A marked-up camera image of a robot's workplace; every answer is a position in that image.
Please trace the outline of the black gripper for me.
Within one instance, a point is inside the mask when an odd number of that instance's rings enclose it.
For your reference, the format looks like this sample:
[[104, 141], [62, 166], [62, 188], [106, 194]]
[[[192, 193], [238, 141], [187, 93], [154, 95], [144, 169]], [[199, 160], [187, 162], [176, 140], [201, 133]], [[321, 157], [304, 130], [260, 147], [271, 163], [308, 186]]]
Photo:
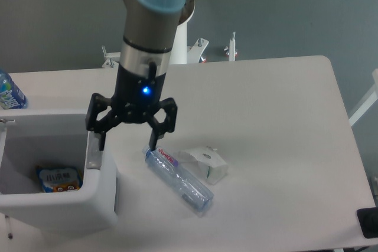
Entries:
[[[86, 130], [99, 140], [99, 150], [104, 150], [106, 133], [121, 122], [141, 124], [147, 122], [151, 129], [149, 147], [155, 149], [157, 141], [175, 130], [178, 107], [172, 97], [160, 100], [165, 74], [157, 75], [157, 65], [147, 65], [147, 75], [134, 74], [119, 66], [115, 92], [112, 98], [93, 93], [86, 113]], [[163, 110], [165, 118], [159, 122], [155, 115]]]

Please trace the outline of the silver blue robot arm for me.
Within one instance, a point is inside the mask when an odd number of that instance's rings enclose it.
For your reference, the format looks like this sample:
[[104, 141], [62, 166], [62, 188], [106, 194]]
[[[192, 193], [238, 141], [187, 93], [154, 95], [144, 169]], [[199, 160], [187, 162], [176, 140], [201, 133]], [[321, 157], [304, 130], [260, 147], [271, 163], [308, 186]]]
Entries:
[[196, 0], [122, 0], [126, 22], [115, 91], [107, 98], [91, 96], [86, 129], [103, 149], [106, 134], [121, 123], [147, 123], [152, 129], [149, 147], [175, 129], [178, 107], [162, 99], [177, 27], [193, 12]]

